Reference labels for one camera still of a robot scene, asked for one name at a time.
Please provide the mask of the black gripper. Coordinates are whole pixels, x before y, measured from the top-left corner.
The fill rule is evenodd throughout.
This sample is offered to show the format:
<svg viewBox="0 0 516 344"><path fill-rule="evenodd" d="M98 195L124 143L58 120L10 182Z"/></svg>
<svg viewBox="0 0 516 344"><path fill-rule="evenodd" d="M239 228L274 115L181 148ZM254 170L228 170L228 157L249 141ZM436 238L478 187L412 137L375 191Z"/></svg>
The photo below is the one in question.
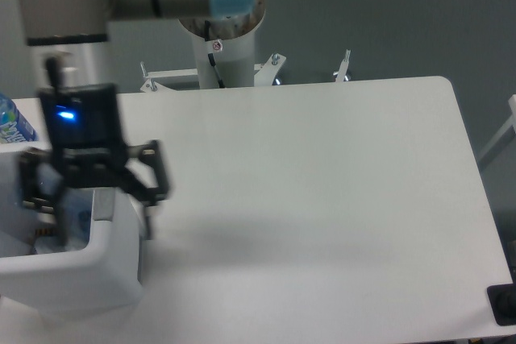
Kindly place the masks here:
<svg viewBox="0 0 516 344"><path fill-rule="evenodd" d="M159 140L127 147L116 85L47 87L38 91L38 98L52 151L27 148L19 153L23 206L51 214L56 223L56 236L61 244L66 244L69 232L61 205L66 194L65 184L74 189L119 186L142 205L145 238L153 239L150 209L168 198L171 183ZM145 186L126 165L128 159L149 167L156 186ZM64 179L59 180L51 192L40 186L42 165L53 167Z"/></svg>

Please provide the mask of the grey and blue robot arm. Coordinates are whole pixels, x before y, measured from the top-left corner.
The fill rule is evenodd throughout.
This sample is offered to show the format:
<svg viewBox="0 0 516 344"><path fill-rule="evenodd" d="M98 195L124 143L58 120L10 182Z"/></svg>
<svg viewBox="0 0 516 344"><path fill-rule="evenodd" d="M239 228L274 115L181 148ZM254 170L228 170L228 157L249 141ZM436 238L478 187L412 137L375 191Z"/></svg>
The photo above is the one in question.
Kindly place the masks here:
<svg viewBox="0 0 516 344"><path fill-rule="evenodd" d="M128 145L110 75L113 19L245 15L255 0L19 0L27 46L37 56L37 96L51 147L19 156L23 204L51 214L61 245L69 226L61 202L69 189L119 188L148 209L170 183L160 142Z"/></svg>

